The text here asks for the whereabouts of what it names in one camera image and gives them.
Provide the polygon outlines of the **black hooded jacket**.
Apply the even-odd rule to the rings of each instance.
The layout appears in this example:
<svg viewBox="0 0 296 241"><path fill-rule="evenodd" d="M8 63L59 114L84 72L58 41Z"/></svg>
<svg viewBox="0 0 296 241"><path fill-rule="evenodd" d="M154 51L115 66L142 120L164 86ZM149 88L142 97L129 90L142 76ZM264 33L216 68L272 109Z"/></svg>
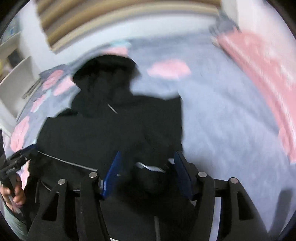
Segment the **black hooded jacket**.
<svg viewBox="0 0 296 241"><path fill-rule="evenodd" d="M177 187L170 159L182 149L182 103L134 95L135 62L117 55L87 61L73 76L79 88L71 107L41 128L39 156L25 188L30 221L65 178L77 189L87 171L106 178L121 154L119 183L102 202L107 229L117 240L188 240L193 204Z"/></svg>

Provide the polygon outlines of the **grey pillow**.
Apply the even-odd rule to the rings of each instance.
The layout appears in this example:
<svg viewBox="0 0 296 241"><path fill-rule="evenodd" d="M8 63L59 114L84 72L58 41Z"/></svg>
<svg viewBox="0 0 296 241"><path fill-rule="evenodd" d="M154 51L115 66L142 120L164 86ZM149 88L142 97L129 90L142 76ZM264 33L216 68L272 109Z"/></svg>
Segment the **grey pillow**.
<svg viewBox="0 0 296 241"><path fill-rule="evenodd" d="M210 25L209 32L211 34L211 40L214 42L217 40L217 37L221 34L227 32L233 32L234 30L239 30L238 25L234 20L230 19L227 15L219 15L216 18L216 22L213 25Z"/></svg>

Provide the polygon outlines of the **pink folded quilt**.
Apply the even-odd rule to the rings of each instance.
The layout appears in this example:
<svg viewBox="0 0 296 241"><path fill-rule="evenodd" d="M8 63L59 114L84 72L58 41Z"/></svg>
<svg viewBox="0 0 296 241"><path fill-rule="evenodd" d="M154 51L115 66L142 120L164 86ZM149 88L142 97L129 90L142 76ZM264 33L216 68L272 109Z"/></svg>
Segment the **pink folded quilt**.
<svg viewBox="0 0 296 241"><path fill-rule="evenodd" d="M263 93L277 121L283 148L295 163L295 61L285 59L251 32L235 30L216 39Z"/></svg>

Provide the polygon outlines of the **grey blanket with pink patches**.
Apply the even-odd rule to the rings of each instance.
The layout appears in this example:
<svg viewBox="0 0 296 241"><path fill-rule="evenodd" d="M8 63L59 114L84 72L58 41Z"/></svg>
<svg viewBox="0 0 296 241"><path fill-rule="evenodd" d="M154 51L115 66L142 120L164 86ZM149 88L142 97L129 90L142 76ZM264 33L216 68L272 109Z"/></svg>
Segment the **grey blanket with pink patches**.
<svg viewBox="0 0 296 241"><path fill-rule="evenodd" d="M280 129L261 92L202 31L183 36L118 41L92 48L72 61L41 73L63 74L40 87L24 108L20 126L5 151L36 141L47 117L70 106L79 89L61 89L88 59L105 52L127 53L140 77L134 94L183 100L183 150L186 159L217 179L238 178L258 209L270 235L277 235L295 212L295 166L280 140Z"/></svg>

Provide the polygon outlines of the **wooden slatted headboard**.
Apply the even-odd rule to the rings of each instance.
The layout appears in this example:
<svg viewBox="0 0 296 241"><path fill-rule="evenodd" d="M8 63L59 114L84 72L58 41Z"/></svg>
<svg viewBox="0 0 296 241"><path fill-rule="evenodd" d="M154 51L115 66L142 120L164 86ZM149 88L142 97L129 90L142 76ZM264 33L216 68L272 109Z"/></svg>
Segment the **wooden slatted headboard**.
<svg viewBox="0 0 296 241"><path fill-rule="evenodd" d="M36 1L47 43L54 53L97 28L128 18L158 13L217 16L221 1Z"/></svg>

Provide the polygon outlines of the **white bookshelf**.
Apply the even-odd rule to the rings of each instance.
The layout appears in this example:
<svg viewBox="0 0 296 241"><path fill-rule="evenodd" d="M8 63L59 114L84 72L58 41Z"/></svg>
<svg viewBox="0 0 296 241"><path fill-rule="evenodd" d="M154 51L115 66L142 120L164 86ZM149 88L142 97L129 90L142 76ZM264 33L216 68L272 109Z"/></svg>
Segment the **white bookshelf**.
<svg viewBox="0 0 296 241"><path fill-rule="evenodd" d="M39 69L22 39L15 16L1 37L1 130L11 136L30 97L40 85Z"/></svg>

